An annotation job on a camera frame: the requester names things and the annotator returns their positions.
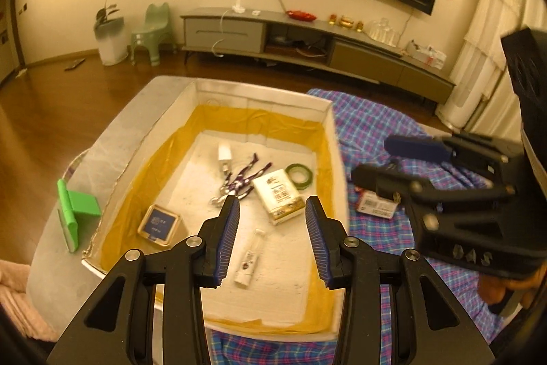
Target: pink fabric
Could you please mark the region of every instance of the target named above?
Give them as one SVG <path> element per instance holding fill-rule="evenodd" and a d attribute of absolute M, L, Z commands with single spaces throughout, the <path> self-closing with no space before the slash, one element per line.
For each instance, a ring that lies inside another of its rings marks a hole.
<path fill-rule="evenodd" d="M 0 260 L 0 305 L 23 336 L 56 342 L 59 335 L 42 319 L 25 292 L 30 269 Z"/>

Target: red dish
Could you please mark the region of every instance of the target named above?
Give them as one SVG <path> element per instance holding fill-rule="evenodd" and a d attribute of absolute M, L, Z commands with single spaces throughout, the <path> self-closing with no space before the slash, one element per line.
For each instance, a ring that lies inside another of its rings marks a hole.
<path fill-rule="evenodd" d="M 317 19 L 317 16 L 314 16 L 311 13 L 305 13 L 303 11 L 297 10 L 297 11 L 288 11 L 286 14 L 289 16 L 289 18 L 296 19 L 297 21 L 304 21 L 304 22 L 313 22 Z"/>

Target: green plastic chair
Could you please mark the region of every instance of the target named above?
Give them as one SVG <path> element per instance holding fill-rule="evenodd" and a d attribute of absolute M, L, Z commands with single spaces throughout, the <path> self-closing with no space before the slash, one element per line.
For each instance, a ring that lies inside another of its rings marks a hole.
<path fill-rule="evenodd" d="M 164 2 L 158 7 L 151 3 L 146 9 L 143 28 L 131 33 L 131 63 L 135 65 L 135 47 L 142 45 L 150 54 L 152 67 L 160 65 L 159 45 L 166 38 L 171 39 L 173 53 L 177 53 L 177 44 L 169 15 L 169 4 Z"/>

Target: plaid cloth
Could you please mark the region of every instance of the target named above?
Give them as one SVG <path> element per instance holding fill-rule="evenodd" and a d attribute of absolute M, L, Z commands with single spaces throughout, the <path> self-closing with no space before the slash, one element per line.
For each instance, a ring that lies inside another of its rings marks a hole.
<path fill-rule="evenodd" d="M 308 94 L 333 102 L 336 132 L 348 181 L 350 233 L 376 250 L 400 255 L 414 247 L 408 217 L 398 210 L 391 220 L 359 214 L 355 211 L 358 194 L 351 184 L 351 170 L 359 164 L 387 165 L 389 154 L 384 139 L 391 134 L 425 135 L 408 116 L 372 101 L 340 92 L 312 89 Z M 399 168 L 406 173 L 427 177 L 436 188 L 480 187 L 480 179 L 471 172 L 460 172 L 450 165 L 439 166 L 423 161 L 401 159 Z M 429 260 L 449 286 L 488 342 L 501 331 L 503 320 L 492 315 L 477 294 L 478 275 L 437 260 Z M 390 363 L 391 327 L 388 287 L 382 286 L 381 364 Z M 324 364 L 330 365 L 336 342 L 265 342 L 229 334 L 212 333 L 212 360 L 228 364 Z"/>

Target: green plastic stand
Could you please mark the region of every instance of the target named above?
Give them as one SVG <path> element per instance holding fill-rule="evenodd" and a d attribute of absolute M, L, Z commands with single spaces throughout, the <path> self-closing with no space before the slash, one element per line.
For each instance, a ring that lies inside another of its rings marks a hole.
<path fill-rule="evenodd" d="M 93 195 L 68 190 L 63 179 L 57 181 L 57 190 L 59 203 L 61 204 L 61 208 L 58 209 L 59 220 L 65 234 L 67 247 L 70 252 L 76 252 L 79 247 L 76 217 L 100 217 L 101 208 Z"/>

